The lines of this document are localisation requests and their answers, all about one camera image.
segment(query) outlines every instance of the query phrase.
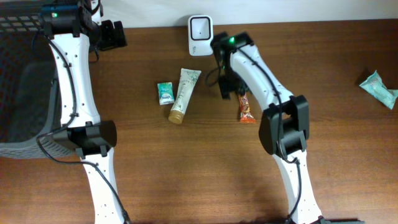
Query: gold cap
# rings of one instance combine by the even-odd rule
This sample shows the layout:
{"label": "gold cap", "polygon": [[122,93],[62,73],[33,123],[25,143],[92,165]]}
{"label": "gold cap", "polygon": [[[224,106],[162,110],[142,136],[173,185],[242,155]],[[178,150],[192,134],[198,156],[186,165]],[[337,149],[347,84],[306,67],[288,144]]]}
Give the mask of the gold cap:
{"label": "gold cap", "polygon": [[182,119],[184,119],[184,114],[177,111],[177,110],[172,110],[170,111],[169,114],[169,121],[173,122],[174,124],[181,124]]}

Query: white wall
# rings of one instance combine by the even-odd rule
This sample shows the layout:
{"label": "white wall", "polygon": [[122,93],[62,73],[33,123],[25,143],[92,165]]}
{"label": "white wall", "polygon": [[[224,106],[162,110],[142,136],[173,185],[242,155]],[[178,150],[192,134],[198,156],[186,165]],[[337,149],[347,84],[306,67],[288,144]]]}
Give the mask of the white wall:
{"label": "white wall", "polygon": [[185,26],[187,15],[214,24],[398,18],[398,0],[102,0],[103,19],[124,27]]}

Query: white device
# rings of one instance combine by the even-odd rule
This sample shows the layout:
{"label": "white device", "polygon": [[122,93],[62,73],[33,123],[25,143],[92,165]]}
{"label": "white device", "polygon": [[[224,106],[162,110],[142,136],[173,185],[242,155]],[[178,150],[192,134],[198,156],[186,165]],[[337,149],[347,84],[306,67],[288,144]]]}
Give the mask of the white device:
{"label": "white device", "polygon": [[188,19],[189,54],[207,56],[213,53],[210,42],[213,40],[213,20],[210,16],[195,15]]}

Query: light blue wrapper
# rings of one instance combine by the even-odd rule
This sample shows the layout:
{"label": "light blue wrapper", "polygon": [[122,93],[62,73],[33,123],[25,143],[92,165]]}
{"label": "light blue wrapper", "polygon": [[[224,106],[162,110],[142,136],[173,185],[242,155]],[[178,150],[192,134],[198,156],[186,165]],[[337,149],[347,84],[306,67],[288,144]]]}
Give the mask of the light blue wrapper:
{"label": "light blue wrapper", "polygon": [[366,79],[365,82],[362,82],[359,86],[380,102],[384,103],[384,105],[391,110],[394,107],[394,103],[398,97],[398,90],[388,90],[381,81],[377,71],[375,71],[373,75],[369,76],[368,79]]}

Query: white tube with gold cap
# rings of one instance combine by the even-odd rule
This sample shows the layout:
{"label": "white tube with gold cap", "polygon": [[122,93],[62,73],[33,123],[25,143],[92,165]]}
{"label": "white tube with gold cap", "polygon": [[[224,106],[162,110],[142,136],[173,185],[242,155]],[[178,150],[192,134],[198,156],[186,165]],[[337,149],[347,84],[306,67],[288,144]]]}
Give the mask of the white tube with gold cap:
{"label": "white tube with gold cap", "polygon": [[169,121],[181,124],[185,111],[191,98],[193,87],[198,81],[201,71],[181,68],[180,83],[178,84],[177,97],[169,114]]}

